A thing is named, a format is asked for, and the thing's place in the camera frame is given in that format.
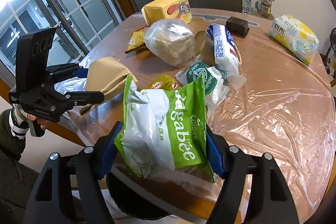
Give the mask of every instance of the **cardboard box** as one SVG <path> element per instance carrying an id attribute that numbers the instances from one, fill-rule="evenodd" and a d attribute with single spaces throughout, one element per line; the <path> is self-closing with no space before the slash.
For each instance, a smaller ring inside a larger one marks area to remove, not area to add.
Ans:
<path id="1" fill-rule="evenodd" d="M 178 18 L 186 24 L 191 22 L 188 0 L 154 0 L 141 9 L 148 26 L 163 18 Z"/>

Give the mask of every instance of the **sleeve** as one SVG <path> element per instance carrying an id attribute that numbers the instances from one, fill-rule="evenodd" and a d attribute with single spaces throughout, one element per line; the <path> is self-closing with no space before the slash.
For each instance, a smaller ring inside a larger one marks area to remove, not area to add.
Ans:
<path id="1" fill-rule="evenodd" d="M 9 125 L 11 111 L 11 109 L 5 110 L 0 115 L 0 150 L 8 157 L 19 161 L 26 147 L 26 139 L 18 138 L 12 133 Z"/>

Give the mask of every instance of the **cartoon donkey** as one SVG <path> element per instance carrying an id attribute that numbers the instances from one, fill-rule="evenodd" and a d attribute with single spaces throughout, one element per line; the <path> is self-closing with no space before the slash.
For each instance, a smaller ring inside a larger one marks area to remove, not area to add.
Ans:
<path id="1" fill-rule="evenodd" d="M 187 12 L 190 11 L 189 4 L 182 2 L 182 3 L 178 3 L 178 4 L 174 4 L 170 6 L 167 9 L 167 14 L 172 15 L 173 13 L 175 13 L 175 11 L 177 11 L 177 9 L 179 10 L 179 12 L 175 18 L 178 18 L 178 19 L 181 17 L 181 15 L 185 15 Z"/>

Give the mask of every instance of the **metal screw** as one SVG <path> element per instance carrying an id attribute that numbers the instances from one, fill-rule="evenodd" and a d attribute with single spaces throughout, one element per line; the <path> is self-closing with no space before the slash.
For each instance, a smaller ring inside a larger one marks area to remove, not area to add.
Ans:
<path id="1" fill-rule="evenodd" d="M 234 146 L 234 145 L 232 145 L 232 146 L 230 146 L 229 150 L 230 150 L 232 153 L 237 153 L 237 152 L 239 151 L 239 148 L 236 147 L 236 146 Z"/>
<path id="2" fill-rule="evenodd" d="M 49 157 L 51 160 L 55 160 L 58 158 L 58 154 L 57 153 L 52 153 Z"/>
<path id="3" fill-rule="evenodd" d="M 271 160 L 271 159 L 273 159 L 273 156 L 270 154 L 270 153 L 265 153 L 265 158 L 267 159 L 267 160 Z"/>
<path id="4" fill-rule="evenodd" d="M 90 154 L 93 152 L 93 147 L 92 146 L 87 146 L 84 148 L 84 153 Z"/>

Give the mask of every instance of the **table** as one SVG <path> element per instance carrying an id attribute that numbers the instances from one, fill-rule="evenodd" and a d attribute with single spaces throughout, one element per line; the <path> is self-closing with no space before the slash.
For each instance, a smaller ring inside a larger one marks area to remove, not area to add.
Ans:
<path id="1" fill-rule="evenodd" d="M 208 124 L 214 133 L 243 151 L 273 154 L 287 178 L 300 221 L 304 222 L 316 210 L 327 188 L 335 143 L 335 109 L 320 57 L 316 55 L 309 67 L 303 65 L 269 38 L 272 22 L 267 19 L 211 9 L 192 9 L 192 15 L 189 27 L 194 34 L 206 30 L 214 21 L 225 24 L 230 16 L 250 21 L 246 38 L 234 35 L 247 82 L 216 109 L 217 118 L 208 120 Z M 132 15 L 105 37 L 81 65 L 87 67 L 98 58 L 112 55 L 137 77 L 138 89 L 163 73 L 174 77 L 178 69 L 148 50 L 124 53 L 132 32 L 144 26 L 140 13 Z M 83 80 L 78 80 L 76 90 L 83 85 Z M 64 90 L 73 90 L 73 86 L 73 82 L 65 83 Z M 122 121 L 121 100 L 122 95 L 118 95 L 85 117 L 78 115 L 78 107 L 70 111 L 86 144 L 94 143 L 108 134 L 116 121 Z M 197 197 L 172 182 L 137 179 L 119 168 L 113 168 L 112 173 L 152 203 L 195 223 L 204 223 L 214 206 L 211 198 L 200 197 L 203 192 Z M 216 191 L 218 188 L 209 195 L 214 197 Z M 248 187 L 243 196 L 248 196 Z M 247 200 L 241 204 L 242 212 L 246 206 Z"/>

